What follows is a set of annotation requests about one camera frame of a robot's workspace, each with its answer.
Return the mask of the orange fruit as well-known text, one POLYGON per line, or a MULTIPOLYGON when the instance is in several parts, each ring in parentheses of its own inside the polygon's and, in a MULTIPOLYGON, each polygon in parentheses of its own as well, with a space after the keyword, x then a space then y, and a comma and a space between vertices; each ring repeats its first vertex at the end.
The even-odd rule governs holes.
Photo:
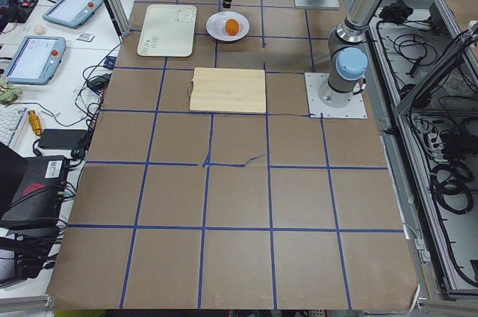
POLYGON ((229 36, 236 36, 240 31, 240 24, 236 19, 228 19, 225 24, 225 31, 229 36))

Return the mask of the white round plate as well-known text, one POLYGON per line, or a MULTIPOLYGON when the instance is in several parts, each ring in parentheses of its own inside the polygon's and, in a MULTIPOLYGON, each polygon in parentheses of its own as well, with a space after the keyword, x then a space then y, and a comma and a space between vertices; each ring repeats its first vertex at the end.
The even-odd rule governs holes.
POLYGON ((208 18, 206 30, 216 40, 233 42, 247 35, 249 32, 249 21, 242 14, 223 11, 208 18))

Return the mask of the cream bear tray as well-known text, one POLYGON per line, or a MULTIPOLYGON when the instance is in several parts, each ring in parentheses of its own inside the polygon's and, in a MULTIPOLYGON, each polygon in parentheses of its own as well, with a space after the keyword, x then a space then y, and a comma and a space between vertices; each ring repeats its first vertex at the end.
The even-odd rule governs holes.
POLYGON ((193 5, 148 6, 137 54, 143 57, 189 57, 193 51, 196 12, 193 5))

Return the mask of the wooden cutting board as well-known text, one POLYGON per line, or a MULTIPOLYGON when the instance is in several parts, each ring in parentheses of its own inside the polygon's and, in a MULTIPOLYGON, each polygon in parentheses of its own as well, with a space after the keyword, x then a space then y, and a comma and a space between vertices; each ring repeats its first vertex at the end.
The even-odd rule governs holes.
POLYGON ((194 69, 191 111, 264 114, 266 74, 263 70, 194 69))

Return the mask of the small printed card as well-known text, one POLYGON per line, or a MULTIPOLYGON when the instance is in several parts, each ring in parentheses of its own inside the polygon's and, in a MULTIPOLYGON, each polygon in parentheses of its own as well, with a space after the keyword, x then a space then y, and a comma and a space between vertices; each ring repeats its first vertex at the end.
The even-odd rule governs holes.
POLYGON ((77 40, 84 41, 84 42, 92 42, 94 37, 95 36, 93 34, 88 34, 88 33, 85 33, 85 32, 81 32, 77 36, 77 40))

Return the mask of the far blue teach pendant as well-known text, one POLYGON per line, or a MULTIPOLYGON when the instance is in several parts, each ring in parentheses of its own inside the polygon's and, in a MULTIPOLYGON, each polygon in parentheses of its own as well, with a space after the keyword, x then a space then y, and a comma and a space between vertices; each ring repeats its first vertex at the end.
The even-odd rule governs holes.
POLYGON ((83 25, 103 4, 103 0, 59 0, 51 6, 42 18, 67 28, 83 25))

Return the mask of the blue teach pendant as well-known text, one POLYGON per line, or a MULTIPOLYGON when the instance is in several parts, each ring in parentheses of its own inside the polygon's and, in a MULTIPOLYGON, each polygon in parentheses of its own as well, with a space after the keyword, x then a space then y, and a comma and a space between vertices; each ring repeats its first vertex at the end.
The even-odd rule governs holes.
POLYGON ((26 36, 6 70, 13 84, 45 85, 55 74, 64 52, 63 37, 26 36))
POLYGON ((103 4, 103 0, 59 0, 51 6, 42 18, 67 28, 83 25, 103 4))

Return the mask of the small white ball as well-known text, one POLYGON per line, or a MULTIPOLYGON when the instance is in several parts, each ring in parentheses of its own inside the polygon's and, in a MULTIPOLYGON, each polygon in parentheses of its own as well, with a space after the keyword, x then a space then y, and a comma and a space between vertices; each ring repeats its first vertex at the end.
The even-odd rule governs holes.
POLYGON ((46 29, 41 25, 36 25, 36 26, 34 26, 34 33, 42 35, 42 34, 46 33, 46 29))

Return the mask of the near blue teach pendant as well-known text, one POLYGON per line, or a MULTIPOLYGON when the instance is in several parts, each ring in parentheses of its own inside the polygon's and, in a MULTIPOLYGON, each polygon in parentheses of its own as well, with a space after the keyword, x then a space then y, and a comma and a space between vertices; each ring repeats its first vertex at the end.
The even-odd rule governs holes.
POLYGON ((64 52, 63 37, 26 36, 6 70, 13 84, 45 85, 55 74, 64 52))

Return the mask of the black power brick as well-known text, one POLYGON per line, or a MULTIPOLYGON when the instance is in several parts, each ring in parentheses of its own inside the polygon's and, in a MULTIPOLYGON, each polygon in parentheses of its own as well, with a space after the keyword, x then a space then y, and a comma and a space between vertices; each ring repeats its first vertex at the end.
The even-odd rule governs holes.
POLYGON ((79 145, 86 135, 85 129, 45 129, 38 147, 45 150, 71 150, 79 145))

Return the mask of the gold metal cylinder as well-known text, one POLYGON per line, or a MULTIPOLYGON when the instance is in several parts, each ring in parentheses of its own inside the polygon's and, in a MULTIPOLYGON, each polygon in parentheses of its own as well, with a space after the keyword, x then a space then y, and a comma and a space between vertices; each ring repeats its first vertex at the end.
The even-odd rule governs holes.
POLYGON ((30 127, 31 127, 33 133, 36 136, 41 136, 42 133, 43 133, 43 126, 42 126, 42 123, 40 121, 39 116, 37 115, 37 113, 34 110, 29 110, 28 111, 28 122, 30 124, 30 127))

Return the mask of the green plush toy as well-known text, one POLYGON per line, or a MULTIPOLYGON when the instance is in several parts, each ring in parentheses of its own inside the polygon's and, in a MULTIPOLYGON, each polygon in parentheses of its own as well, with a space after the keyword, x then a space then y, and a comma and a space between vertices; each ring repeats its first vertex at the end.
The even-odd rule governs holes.
POLYGON ((9 105, 14 103, 23 93, 21 88, 14 86, 5 77, 1 77, 0 88, 0 103, 2 105, 9 105))

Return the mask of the white keyboard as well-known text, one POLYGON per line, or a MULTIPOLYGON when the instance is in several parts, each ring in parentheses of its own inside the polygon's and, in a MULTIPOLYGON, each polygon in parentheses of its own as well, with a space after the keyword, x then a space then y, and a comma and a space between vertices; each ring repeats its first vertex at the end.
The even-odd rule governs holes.
POLYGON ((28 118, 28 109, 19 105, 1 107, 1 142, 12 148, 28 118))

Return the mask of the black computer box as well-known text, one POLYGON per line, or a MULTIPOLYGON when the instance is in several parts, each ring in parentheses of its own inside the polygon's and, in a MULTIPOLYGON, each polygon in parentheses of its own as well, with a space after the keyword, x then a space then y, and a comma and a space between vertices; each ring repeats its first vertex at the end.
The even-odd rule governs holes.
POLYGON ((54 227, 60 193, 66 187, 69 159, 64 156, 1 156, 1 227, 33 230, 54 227))

